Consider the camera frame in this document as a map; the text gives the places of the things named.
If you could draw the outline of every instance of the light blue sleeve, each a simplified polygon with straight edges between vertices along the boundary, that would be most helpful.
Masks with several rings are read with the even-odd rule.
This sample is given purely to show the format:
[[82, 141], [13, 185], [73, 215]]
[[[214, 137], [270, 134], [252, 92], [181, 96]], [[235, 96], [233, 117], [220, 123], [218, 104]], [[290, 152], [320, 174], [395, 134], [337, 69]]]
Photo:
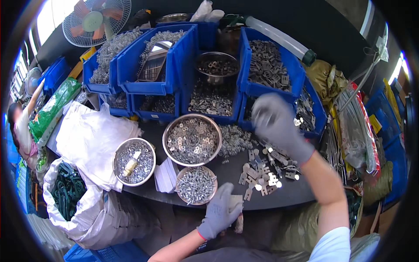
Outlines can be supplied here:
[[350, 256], [350, 231], [343, 226], [321, 237], [311, 252], [308, 262], [348, 262]]

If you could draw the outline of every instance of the orange fan blade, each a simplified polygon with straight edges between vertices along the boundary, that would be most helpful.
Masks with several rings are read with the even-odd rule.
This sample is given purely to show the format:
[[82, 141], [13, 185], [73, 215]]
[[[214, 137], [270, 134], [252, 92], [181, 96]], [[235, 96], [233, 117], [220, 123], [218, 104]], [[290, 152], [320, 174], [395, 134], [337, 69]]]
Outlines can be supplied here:
[[93, 3], [92, 6], [92, 11], [99, 11], [100, 9], [102, 9], [102, 5], [105, 3], [105, 0], [96, 0]]
[[80, 18], [84, 18], [88, 13], [90, 13], [90, 10], [84, 4], [84, 1], [80, 0], [74, 6], [74, 13]]
[[83, 27], [81, 25], [70, 28], [70, 31], [73, 37], [81, 36], [84, 33]]
[[101, 10], [103, 16], [112, 17], [115, 20], [121, 20], [122, 19], [122, 10], [116, 9], [114, 7], [111, 8], [104, 8]]
[[101, 26], [95, 31], [93, 34], [93, 40], [100, 39], [103, 37], [103, 34], [105, 33], [105, 25], [101, 24]]

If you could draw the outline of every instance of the white shirt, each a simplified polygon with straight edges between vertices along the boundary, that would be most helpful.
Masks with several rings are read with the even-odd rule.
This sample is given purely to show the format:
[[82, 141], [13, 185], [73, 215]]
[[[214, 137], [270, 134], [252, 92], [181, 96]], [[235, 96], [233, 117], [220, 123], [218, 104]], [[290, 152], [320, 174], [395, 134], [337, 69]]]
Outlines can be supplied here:
[[318, 241], [308, 262], [348, 262], [351, 256], [350, 238], [347, 227], [330, 230]]
[[28, 166], [31, 170], [35, 170], [36, 168], [36, 155], [30, 156], [28, 158], [29, 153], [31, 152], [31, 145], [32, 145], [32, 137], [31, 133], [29, 132], [29, 113], [28, 108], [25, 108], [20, 115], [20, 117], [16, 120], [14, 131], [16, 137], [19, 142], [19, 153], [26, 160]]

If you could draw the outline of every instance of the electric fan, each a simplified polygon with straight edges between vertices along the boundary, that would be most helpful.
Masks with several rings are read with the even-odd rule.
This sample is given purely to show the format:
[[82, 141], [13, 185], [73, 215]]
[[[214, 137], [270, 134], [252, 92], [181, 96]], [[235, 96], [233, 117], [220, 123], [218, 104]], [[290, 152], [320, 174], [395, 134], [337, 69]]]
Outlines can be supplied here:
[[131, 0], [80, 0], [64, 19], [62, 31], [75, 46], [97, 46], [119, 33], [130, 12]]
[[25, 79], [25, 92], [27, 96], [32, 97], [38, 87], [38, 79], [41, 75], [42, 71], [38, 67], [34, 67], [28, 72]]

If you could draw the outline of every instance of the hair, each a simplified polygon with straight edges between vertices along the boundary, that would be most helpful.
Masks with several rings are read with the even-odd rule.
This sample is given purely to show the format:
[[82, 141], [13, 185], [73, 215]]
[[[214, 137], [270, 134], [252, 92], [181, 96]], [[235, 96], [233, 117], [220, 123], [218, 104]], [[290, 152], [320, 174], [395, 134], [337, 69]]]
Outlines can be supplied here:
[[7, 119], [8, 119], [9, 124], [10, 124], [10, 132], [12, 133], [13, 143], [15, 144], [15, 147], [18, 150], [18, 153], [19, 153], [20, 146], [19, 146], [18, 138], [16, 137], [15, 130], [14, 130], [15, 120], [13, 119], [13, 115], [14, 115], [16, 109], [19, 108], [19, 107], [20, 107], [20, 105], [18, 103], [12, 103], [9, 106], [9, 110], [7, 111]]

